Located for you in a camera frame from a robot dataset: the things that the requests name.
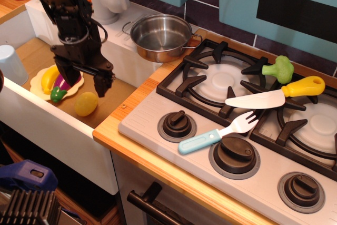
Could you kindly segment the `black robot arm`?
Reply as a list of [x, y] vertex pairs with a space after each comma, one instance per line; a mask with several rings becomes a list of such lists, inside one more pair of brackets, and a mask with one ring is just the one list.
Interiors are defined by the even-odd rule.
[[58, 29], [60, 45], [51, 46], [54, 61], [64, 80], [73, 86], [81, 72], [93, 76], [99, 97], [104, 97], [115, 79], [113, 64], [101, 53], [101, 24], [92, 19], [88, 0], [40, 0]]

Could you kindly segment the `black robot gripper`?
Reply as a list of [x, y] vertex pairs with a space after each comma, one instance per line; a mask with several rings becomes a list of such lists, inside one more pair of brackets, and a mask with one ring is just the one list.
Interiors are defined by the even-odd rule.
[[104, 97], [112, 87], [113, 64], [101, 53], [102, 44], [107, 40], [100, 37], [102, 25], [90, 14], [53, 14], [53, 23], [58, 29], [61, 45], [51, 46], [59, 73], [71, 87], [80, 77], [80, 71], [94, 76], [94, 86], [98, 97]]

